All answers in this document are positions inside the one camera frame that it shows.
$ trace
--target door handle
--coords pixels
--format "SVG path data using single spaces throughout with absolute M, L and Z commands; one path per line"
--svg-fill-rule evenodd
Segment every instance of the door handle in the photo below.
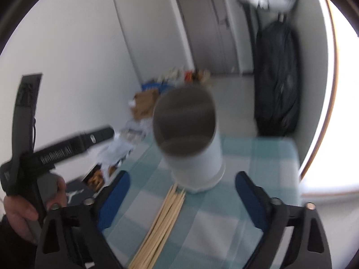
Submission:
M 225 19 L 220 20 L 219 25 L 225 25 L 227 28 L 229 28 L 228 17 L 225 17 Z

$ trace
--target wooden skewer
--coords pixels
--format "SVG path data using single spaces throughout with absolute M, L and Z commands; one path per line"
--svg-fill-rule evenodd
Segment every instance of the wooden skewer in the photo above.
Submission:
M 182 198 L 184 197 L 183 192 L 177 195 L 175 203 L 171 207 L 171 210 L 168 212 L 166 219 L 163 222 L 160 230 L 154 235 L 153 240 L 149 243 L 149 249 L 146 251 L 146 254 L 143 256 L 143 264 L 142 268 L 147 268 L 150 261 L 152 260 L 159 244 L 161 243 L 162 239 L 164 238 L 168 228 L 170 227 L 172 221 L 175 219 L 176 213 L 178 210 L 181 209 L 182 206 Z
M 168 217 L 170 217 L 171 212 L 173 211 L 173 205 L 174 205 L 174 202 L 175 202 L 176 198 L 177 198 L 177 194 L 172 196 L 171 200 L 169 200 L 169 203 L 166 203 L 166 205 L 165 205 L 165 207 L 163 209 L 163 213 L 160 215 L 159 220 L 157 221 L 157 224 L 156 224 L 155 228 L 153 229 L 151 235 L 147 239 L 147 241 L 146 241 L 145 245 L 143 246 L 141 252 L 137 256 L 137 259 L 135 261 L 137 265 L 141 264 L 141 263 L 139 263 L 140 261 L 145 260 L 145 258 L 147 256 L 146 254 L 148 253 L 149 250 L 152 249 L 151 245 L 153 243 L 153 240 L 155 240 L 155 238 L 156 238 L 156 236 L 158 234 L 158 231 L 160 231 L 163 228 L 164 223 L 166 222 Z
M 159 212 L 157 213 L 154 222 L 151 225 L 150 230 L 148 231 L 148 233 L 146 234 L 144 240 L 142 241 L 142 244 L 140 246 L 140 248 L 137 250 L 137 253 L 135 254 L 135 256 L 132 258 L 132 261 L 130 262 L 129 265 L 129 269 L 131 269 L 132 267 L 135 266 L 135 264 L 137 263 L 138 260 L 138 256 L 139 254 L 141 254 L 141 250 L 142 248 L 146 245 L 146 242 L 148 240 L 148 238 L 150 237 L 152 231 L 154 231 L 155 228 L 158 228 L 158 226 L 161 224 L 161 222 L 163 221 L 163 218 L 159 220 L 160 216 L 163 214 L 164 211 L 166 211 L 166 213 L 168 212 L 168 199 L 172 199 L 172 196 L 175 194 L 175 191 L 177 189 L 177 184 L 172 185 L 171 188 L 168 190 L 168 193 L 164 199 L 164 201 L 162 202 L 161 208 L 159 209 Z
M 178 218 L 178 215 L 180 214 L 179 212 L 181 210 L 183 202 L 184 202 L 184 196 L 181 198 L 181 205 L 180 205 L 179 209 L 176 211 L 175 217 L 172 220 L 171 225 L 167 229 L 166 234 L 164 235 L 164 238 L 162 239 L 161 243 L 159 244 L 159 247 L 157 248 L 157 251 L 156 251 L 155 255 L 153 256 L 153 258 L 152 258 L 150 264 L 148 265 L 147 269 L 152 269 L 153 268 L 153 266 L 155 265 L 159 255 L 161 254 L 162 249 L 163 249 L 163 247 L 164 247 L 164 245 L 165 245 L 165 243 L 166 243 L 166 241 L 167 241 L 167 239 L 168 239 L 168 237 L 169 237 L 169 235 L 170 235 L 170 233 L 172 231 L 172 228 L 175 225 L 175 222 L 176 222 L 176 220 Z

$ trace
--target cardboard box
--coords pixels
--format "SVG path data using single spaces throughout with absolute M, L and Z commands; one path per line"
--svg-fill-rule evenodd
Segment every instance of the cardboard box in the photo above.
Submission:
M 152 117 L 158 97 L 158 89 L 150 89 L 136 93 L 134 97 L 136 106 L 131 107 L 133 118 L 135 120 L 141 120 L 143 118 Z

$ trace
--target white cup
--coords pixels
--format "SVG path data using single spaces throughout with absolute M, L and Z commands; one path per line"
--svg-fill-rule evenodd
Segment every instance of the white cup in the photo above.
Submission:
M 172 171 L 172 178 L 190 192 L 214 187 L 225 167 L 215 105 L 200 86 L 166 92 L 153 116 L 157 145 Z

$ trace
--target blue gripper pad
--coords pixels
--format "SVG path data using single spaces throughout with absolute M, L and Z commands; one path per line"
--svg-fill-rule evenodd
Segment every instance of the blue gripper pad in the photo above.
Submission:
M 111 226 L 130 188 L 130 183 L 130 175 L 126 171 L 121 171 L 113 182 L 96 197 L 96 202 L 102 203 L 98 210 L 97 222 L 97 228 L 100 231 Z
M 243 171 L 236 175 L 236 190 L 254 226 L 263 232 L 267 230 L 269 227 L 267 216 L 271 209 L 269 196 Z

